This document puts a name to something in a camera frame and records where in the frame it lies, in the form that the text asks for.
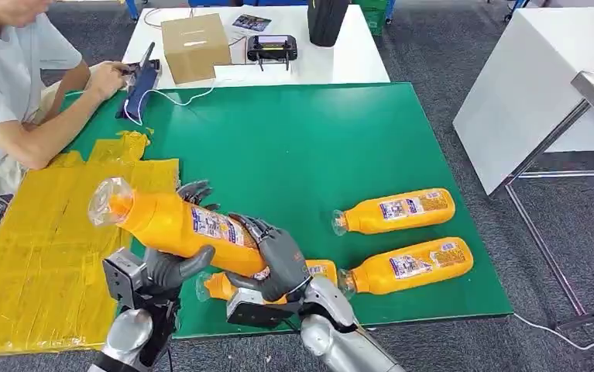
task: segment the man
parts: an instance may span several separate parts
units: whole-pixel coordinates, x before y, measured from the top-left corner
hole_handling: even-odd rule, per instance
[[[13,193],[26,169],[44,168],[123,85],[125,65],[108,62],[93,76],[80,53],[44,12],[52,0],[0,0],[0,195]],[[67,70],[42,98],[42,69]],[[85,90],[64,112],[64,94]]]

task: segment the man's hand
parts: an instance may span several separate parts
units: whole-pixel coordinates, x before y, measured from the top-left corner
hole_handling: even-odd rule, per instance
[[[249,231],[270,268],[270,274],[261,281],[227,272],[226,276],[231,284],[238,288],[260,291],[265,300],[277,301],[284,294],[299,288],[311,276],[304,255],[289,232],[268,225],[260,219],[232,213],[229,216],[242,223]]]
[[[127,71],[128,65],[121,62],[105,62],[94,76],[91,77],[87,92],[94,92],[101,101],[107,101],[114,93],[125,85],[122,71]]]

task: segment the plastic bottle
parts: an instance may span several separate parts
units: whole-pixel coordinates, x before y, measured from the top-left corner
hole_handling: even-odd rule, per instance
[[[360,202],[346,212],[333,211],[333,230],[363,234],[429,226],[448,221],[456,207],[449,191],[429,188]]]
[[[142,193],[123,178],[101,182],[89,202],[95,226],[116,224],[142,244],[182,257],[215,248],[211,265],[251,276],[266,267],[255,240],[235,220],[190,204],[176,193]]]
[[[339,270],[338,286],[348,298],[363,292],[384,295],[461,276],[473,264],[463,239],[443,238],[377,254],[356,269]]]
[[[306,266],[311,272],[311,275],[324,275],[331,279],[333,284],[338,285],[338,277],[335,271],[335,263],[330,260],[306,260]],[[265,269],[253,277],[256,279],[263,279],[269,273]],[[209,298],[220,298],[222,300],[229,300],[237,288],[231,284],[224,273],[200,273],[196,280],[196,296],[199,301],[206,301]],[[268,302],[272,304],[286,303],[285,296],[276,302]]]

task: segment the gray carpet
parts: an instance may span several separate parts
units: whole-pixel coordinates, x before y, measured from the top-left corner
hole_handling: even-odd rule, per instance
[[[489,200],[452,127],[452,120],[504,29],[504,2],[400,0],[377,46],[393,81],[412,81],[465,202],[516,312],[539,324],[572,317],[505,194]],[[123,55],[133,26],[120,6],[55,5],[49,14],[90,63]],[[94,29],[93,34],[87,29]],[[48,74],[46,82],[57,75]],[[546,157],[540,167],[594,167],[586,154]],[[516,190],[587,308],[594,308],[594,179],[519,181]],[[587,230],[584,236],[576,235]],[[393,325],[373,335],[407,370],[585,371],[594,350],[579,351],[514,317]],[[568,332],[594,341],[594,325]],[[325,370],[295,335],[173,343],[176,371]],[[93,353],[0,357],[0,370],[81,371]],[[158,370],[167,370],[167,362]]]

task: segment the yellow tape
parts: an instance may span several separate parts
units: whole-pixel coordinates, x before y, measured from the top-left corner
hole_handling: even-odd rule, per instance
[[[147,192],[172,191],[178,160],[139,161],[146,136],[96,142],[87,163],[59,155],[30,171],[0,223],[0,354],[99,347],[116,303],[101,261],[131,237],[96,229],[87,205],[103,179],[123,176]]]

